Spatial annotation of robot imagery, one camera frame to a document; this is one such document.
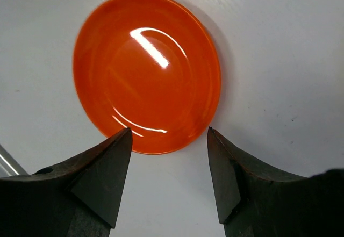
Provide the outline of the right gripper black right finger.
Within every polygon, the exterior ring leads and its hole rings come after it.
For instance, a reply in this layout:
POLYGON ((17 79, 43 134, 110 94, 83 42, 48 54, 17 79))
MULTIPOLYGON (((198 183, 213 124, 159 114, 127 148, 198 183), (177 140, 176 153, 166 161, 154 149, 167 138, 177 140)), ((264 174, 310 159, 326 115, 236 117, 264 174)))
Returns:
POLYGON ((226 236, 343 236, 343 170, 312 177, 273 167, 213 128, 207 150, 226 236))

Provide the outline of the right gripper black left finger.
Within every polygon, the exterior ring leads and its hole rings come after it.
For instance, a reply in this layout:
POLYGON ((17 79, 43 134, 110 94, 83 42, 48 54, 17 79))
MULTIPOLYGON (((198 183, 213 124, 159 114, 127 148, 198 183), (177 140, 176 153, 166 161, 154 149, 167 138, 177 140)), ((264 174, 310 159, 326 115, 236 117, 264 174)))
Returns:
POLYGON ((1 236, 109 236, 132 143, 125 128, 34 174, 1 178, 1 236))

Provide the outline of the orange plastic plate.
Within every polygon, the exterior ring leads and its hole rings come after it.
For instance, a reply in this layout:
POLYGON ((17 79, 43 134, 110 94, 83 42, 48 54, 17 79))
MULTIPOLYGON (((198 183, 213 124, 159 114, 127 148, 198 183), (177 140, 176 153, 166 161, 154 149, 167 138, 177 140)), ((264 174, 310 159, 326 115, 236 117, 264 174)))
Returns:
POLYGON ((76 39, 73 77, 92 123, 125 127, 133 151, 167 154, 195 141, 221 93, 220 62, 205 26, 175 0, 107 0, 76 39))

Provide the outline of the aluminium rail frame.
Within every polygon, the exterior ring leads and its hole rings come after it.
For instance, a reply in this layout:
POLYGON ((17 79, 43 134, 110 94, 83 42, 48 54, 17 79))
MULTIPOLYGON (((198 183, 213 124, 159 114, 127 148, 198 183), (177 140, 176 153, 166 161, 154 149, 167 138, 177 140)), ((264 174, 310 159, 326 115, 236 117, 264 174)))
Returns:
POLYGON ((0 145, 0 178, 27 175, 24 168, 0 145))

